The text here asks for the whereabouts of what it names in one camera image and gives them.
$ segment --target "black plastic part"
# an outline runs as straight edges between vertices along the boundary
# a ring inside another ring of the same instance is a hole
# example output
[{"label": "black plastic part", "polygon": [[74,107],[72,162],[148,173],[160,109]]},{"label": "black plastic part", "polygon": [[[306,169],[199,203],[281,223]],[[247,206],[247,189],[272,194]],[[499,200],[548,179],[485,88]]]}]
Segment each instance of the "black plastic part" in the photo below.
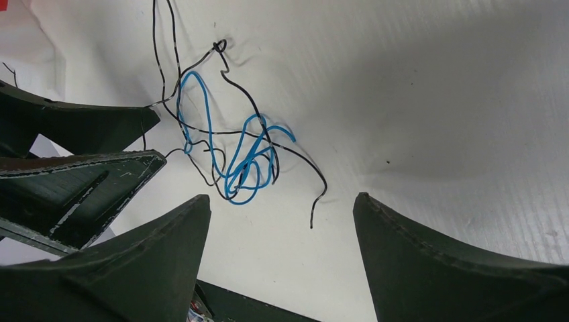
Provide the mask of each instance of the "black plastic part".
[{"label": "black plastic part", "polygon": [[0,235],[60,256],[81,250],[165,164],[154,150],[0,158]]},{"label": "black plastic part", "polygon": [[200,195],[57,262],[2,267],[0,321],[185,321],[210,216]]},{"label": "black plastic part", "polygon": [[0,80],[0,156],[26,158],[39,133],[73,154],[120,152],[159,121],[151,109],[54,102]]},{"label": "black plastic part", "polygon": [[201,299],[216,322],[316,322],[201,280],[197,286],[197,290],[203,292]]},{"label": "black plastic part", "polygon": [[569,268],[462,243],[361,193],[354,220],[379,321],[567,321]]}]

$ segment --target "black cable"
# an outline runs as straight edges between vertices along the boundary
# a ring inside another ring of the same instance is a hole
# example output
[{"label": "black cable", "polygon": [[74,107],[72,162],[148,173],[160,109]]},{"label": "black cable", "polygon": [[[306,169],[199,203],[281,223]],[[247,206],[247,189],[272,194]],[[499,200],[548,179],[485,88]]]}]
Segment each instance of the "black cable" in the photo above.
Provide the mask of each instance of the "black cable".
[{"label": "black cable", "polygon": [[16,86],[18,89],[19,87],[17,85],[16,69],[10,69],[10,67],[8,67],[5,62],[3,62],[2,65],[4,65],[4,67],[12,73],[12,75],[14,75],[14,86]]},{"label": "black cable", "polygon": [[[177,91],[181,91],[181,87],[180,87],[180,83],[182,81],[182,77],[184,74],[186,74],[186,72],[194,69],[195,67],[197,67],[198,65],[200,65],[202,62],[204,62],[209,55],[211,55],[212,52],[216,51],[217,53],[219,53],[221,59],[223,60],[223,64],[225,65],[225,70],[220,70],[221,76],[223,77],[224,81],[229,83],[230,85],[234,86],[235,88],[239,89],[243,94],[245,94],[245,96],[247,96],[247,98],[249,99],[249,101],[251,102],[254,110],[255,110],[255,114],[257,115],[257,118],[259,119],[259,122],[262,126],[263,129],[263,134],[266,136],[263,137],[262,139],[266,142],[269,143],[274,155],[275,155],[275,159],[276,159],[276,174],[275,174],[275,169],[272,168],[272,173],[273,173],[273,184],[275,183],[276,179],[278,178],[279,174],[280,174],[280,164],[278,161],[278,156],[276,153],[276,149],[274,148],[275,146],[277,148],[281,148],[285,151],[288,151],[296,156],[298,156],[300,159],[302,159],[303,161],[305,161],[306,163],[308,163],[308,165],[310,165],[310,167],[312,167],[312,169],[314,169],[314,171],[316,171],[316,173],[318,174],[318,176],[320,177],[320,179],[322,180],[322,183],[324,185],[324,189],[322,191],[322,193],[316,197],[316,199],[314,200],[314,202],[312,203],[312,208],[311,208],[311,212],[310,212],[310,229],[313,228],[313,220],[314,220],[314,210],[316,208],[316,204],[318,203],[318,201],[326,194],[327,190],[328,190],[328,183],[326,181],[326,178],[324,177],[322,171],[320,171],[320,169],[318,169],[318,167],[312,162],[310,161],[307,157],[303,156],[302,154],[286,147],[286,146],[282,146],[276,142],[273,142],[270,139],[270,136],[268,135],[267,129],[266,129],[266,125],[261,121],[261,114],[257,108],[257,105],[255,104],[255,101],[253,100],[251,94],[249,94],[249,92],[247,92],[247,90],[245,90],[243,87],[241,87],[239,84],[233,82],[232,80],[230,80],[229,78],[227,78],[227,73],[229,73],[229,65],[227,63],[227,60],[225,59],[225,56],[223,55],[223,52],[225,51],[225,49],[227,48],[227,40],[222,39],[216,43],[213,43],[213,46],[210,50],[208,50],[196,63],[194,63],[193,65],[185,68],[183,71],[180,71],[180,60],[179,60],[179,55],[178,55],[178,49],[177,49],[177,43],[176,43],[176,20],[175,20],[175,16],[174,16],[174,12],[172,9],[172,5],[170,3],[170,0],[167,0],[168,2],[168,7],[170,10],[170,16],[172,18],[172,38],[174,41],[174,53],[176,56],[176,66],[178,68],[178,79],[176,80],[176,84],[174,86],[174,90],[171,94],[171,96],[169,96],[168,98],[164,98],[165,96],[165,92],[166,92],[166,79],[164,77],[164,71],[162,70],[162,66],[160,65],[160,58],[158,57],[158,49],[157,49],[157,45],[156,45],[156,1],[154,0],[153,2],[153,8],[152,8],[152,43],[154,45],[154,55],[156,58],[156,63],[158,65],[158,68],[160,70],[160,76],[162,77],[162,99],[160,101],[157,101],[153,104],[147,105],[145,106],[145,108],[151,108],[154,106],[157,106],[159,104],[162,104],[164,106],[164,108],[168,111],[168,114],[170,114],[170,116],[172,116],[177,122],[178,125],[180,126],[180,128],[182,129],[182,125],[187,126],[190,129],[193,129],[195,131],[201,132],[201,133],[209,133],[209,131],[206,131],[204,129],[199,129],[197,127],[194,127],[192,125],[186,124],[185,122],[183,122],[182,120],[180,120],[180,118],[176,115],[178,113],[178,106],[176,106],[176,114],[174,114],[169,108],[168,106],[165,104],[166,102],[170,101],[171,99],[174,98],[174,96],[176,96]],[[233,134],[241,134],[242,131],[213,131],[211,132],[212,134],[215,135],[233,135]],[[252,138],[259,138],[258,135],[250,133],[245,131],[244,132],[247,136],[250,136]],[[208,146],[207,150],[204,150],[204,152],[209,152],[211,149],[211,146],[209,145],[209,143],[205,140],[201,140],[199,142],[196,143],[192,143],[189,142],[192,145],[196,145],[196,144],[200,144],[200,143],[206,143]],[[225,167],[225,152],[223,152],[223,150],[214,148],[214,150],[220,151],[223,154],[223,167]],[[175,151],[183,151],[183,149],[174,149],[172,151],[170,151],[166,157],[170,156],[173,152]],[[195,163],[195,161],[193,160],[193,158],[188,155],[190,161],[192,162],[192,164],[195,166],[195,168],[199,171],[199,174],[202,176],[202,178],[204,179],[205,183],[208,186],[213,186],[215,185],[217,192],[219,193],[219,195],[225,199],[232,199],[234,198],[237,194],[232,195],[229,198],[226,198],[223,193],[221,192],[221,189],[219,188],[217,182],[219,181],[220,177],[218,177],[217,179],[215,179],[214,173],[213,173],[213,165],[212,165],[212,169],[211,169],[211,176],[212,179],[214,181],[213,184],[210,184],[207,179],[205,178],[205,175],[201,172],[201,169],[197,166],[197,164]]]}]

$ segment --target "blue wire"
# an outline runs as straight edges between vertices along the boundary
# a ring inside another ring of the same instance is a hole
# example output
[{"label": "blue wire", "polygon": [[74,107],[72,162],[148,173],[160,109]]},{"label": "blue wire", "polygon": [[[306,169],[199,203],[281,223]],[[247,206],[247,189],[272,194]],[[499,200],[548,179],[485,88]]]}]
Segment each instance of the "blue wire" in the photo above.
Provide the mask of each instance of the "blue wire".
[{"label": "blue wire", "polygon": [[[180,90],[178,91],[178,99],[176,102],[176,106],[178,107],[178,118],[182,122],[186,123],[184,120],[184,116],[182,114],[182,111],[181,111],[181,109],[179,109],[179,106],[180,106],[180,101],[181,101],[182,89],[186,85],[186,82],[190,76],[194,76],[194,78],[196,78],[196,81],[198,82],[198,84],[201,87],[201,90],[203,92],[203,98],[204,98],[204,102],[205,102],[205,111],[207,114],[209,145],[211,146],[211,149],[209,149],[209,151],[211,153],[211,162],[212,162],[213,167],[214,167],[215,171],[217,172],[217,174],[223,178],[223,192],[225,194],[225,197],[229,200],[230,203],[232,203],[234,205],[245,205],[246,203],[249,203],[251,200],[253,200],[253,198],[257,195],[257,192],[260,189],[267,187],[271,181],[271,178],[272,178],[271,169],[272,169],[273,163],[274,163],[274,150],[272,148],[263,148],[260,151],[258,151],[258,149],[260,148],[260,144],[262,143],[263,138],[265,136],[264,134],[262,134],[261,136],[259,136],[258,138],[255,139],[255,142],[253,143],[252,147],[250,148],[250,150],[247,153],[247,155],[245,156],[245,158],[241,162],[238,162],[237,165],[235,165],[237,157],[239,156],[240,151],[242,149],[243,139],[245,137],[245,132],[247,130],[249,123],[253,119],[259,119],[260,122],[262,122],[264,125],[266,125],[265,117],[264,116],[257,117],[256,114],[253,114],[253,115],[249,116],[249,118],[247,118],[247,120],[245,120],[245,123],[243,124],[243,130],[241,132],[241,136],[240,136],[239,142],[237,144],[236,152],[235,152],[233,158],[231,158],[231,162],[229,163],[229,166],[227,167],[226,173],[223,173],[217,165],[217,160],[215,159],[215,153],[213,151],[213,133],[212,133],[213,130],[212,130],[212,125],[211,125],[211,114],[210,114],[210,110],[209,110],[209,100],[207,98],[207,89],[205,88],[205,84],[203,82],[203,79],[201,78],[201,76],[199,76],[199,74],[197,72],[190,71],[190,72],[186,73],[182,82],[180,83]],[[192,152],[193,145],[192,145],[192,140],[191,140],[189,128],[182,124],[182,129],[184,132],[184,137],[186,139],[186,143],[184,144],[184,153],[190,154]],[[269,131],[281,131],[284,134],[286,134],[292,142],[297,141],[295,136],[289,130],[283,128],[282,126],[271,125],[271,126],[267,127],[267,132],[269,132]],[[260,181],[261,180],[261,167],[255,159],[257,159],[257,157],[259,157],[265,153],[269,153],[268,174],[267,174],[266,180],[264,182],[261,182]],[[252,167],[254,167],[254,170],[256,171],[256,184],[254,186],[248,186],[248,185],[245,185],[244,182],[246,181],[247,177],[249,177],[249,174],[251,173]],[[234,200],[232,200],[230,197],[234,196],[241,189],[252,191],[252,194],[245,201],[234,201]]]}]

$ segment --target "blue cable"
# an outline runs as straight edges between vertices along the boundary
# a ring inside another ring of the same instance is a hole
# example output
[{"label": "blue cable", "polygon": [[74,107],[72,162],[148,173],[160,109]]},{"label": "blue cable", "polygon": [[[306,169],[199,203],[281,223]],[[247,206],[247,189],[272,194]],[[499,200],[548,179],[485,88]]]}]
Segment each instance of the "blue cable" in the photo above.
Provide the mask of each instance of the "blue cable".
[{"label": "blue cable", "polygon": [[[204,102],[205,102],[205,111],[207,114],[207,126],[208,126],[208,132],[209,132],[208,133],[209,145],[211,146],[211,149],[209,149],[209,151],[211,152],[211,162],[212,162],[213,167],[214,167],[215,171],[217,172],[217,174],[223,178],[223,192],[225,194],[225,197],[226,197],[226,199],[229,200],[230,203],[232,203],[234,205],[245,205],[246,203],[249,203],[257,195],[257,192],[260,189],[267,187],[268,184],[270,183],[270,180],[272,178],[271,169],[273,167],[273,162],[274,162],[274,150],[272,148],[263,148],[260,151],[258,150],[260,148],[261,142],[263,141],[263,138],[265,137],[265,134],[262,134],[261,136],[259,136],[258,138],[255,139],[255,142],[253,143],[252,147],[250,148],[250,150],[247,153],[247,155],[245,156],[245,158],[241,162],[238,162],[235,165],[235,163],[237,161],[237,157],[240,154],[240,151],[241,151],[241,148],[243,145],[243,138],[245,137],[245,132],[247,130],[247,126],[249,125],[249,123],[253,119],[258,119],[257,115],[253,114],[249,118],[247,118],[247,120],[245,120],[245,123],[243,124],[243,130],[241,132],[241,136],[240,136],[239,142],[237,144],[236,152],[235,152],[233,158],[231,159],[229,166],[227,167],[226,173],[223,173],[217,165],[217,160],[215,159],[215,153],[213,151],[213,133],[212,133],[213,130],[212,130],[212,125],[211,125],[211,114],[209,111],[209,100],[207,98],[207,89],[205,88],[205,84],[203,83],[203,79],[195,71],[190,71],[190,72],[186,73],[182,82],[180,83],[180,89],[178,91],[178,99],[176,102],[176,106],[178,107],[178,118],[182,122],[186,123],[184,120],[184,117],[182,115],[182,111],[181,111],[181,109],[179,109],[179,107],[180,107],[182,89],[186,85],[186,82],[190,76],[194,76],[196,78],[196,80],[197,80],[197,82],[198,82],[198,84],[201,87],[201,90],[203,92],[203,98],[204,98]],[[266,126],[265,117],[261,116],[259,121],[262,122],[263,125]],[[192,151],[192,148],[193,148],[191,136],[189,133],[190,129],[187,126],[185,126],[184,124],[181,124],[181,125],[182,125],[182,129],[183,129],[184,137],[186,139],[183,150],[184,150],[185,154],[190,154]],[[295,136],[290,131],[283,128],[282,126],[271,125],[271,126],[267,127],[267,133],[269,131],[281,131],[284,134],[286,134],[292,142],[297,141]],[[265,153],[269,153],[268,174],[267,174],[266,180],[264,182],[261,182],[260,181],[261,180],[260,179],[261,178],[261,167],[255,159],[257,159],[257,157],[259,157]],[[256,184],[254,186],[248,186],[248,185],[245,185],[244,182],[246,181],[247,177],[251,173],[252,167],[254,167],[254,170],[256,171]],[[231,197],[234,196],[235,194],[237,194],[239,192],[239,190],[241,190],[241,189],[252,191],[252,194],[245,201],[234,201]]]}]

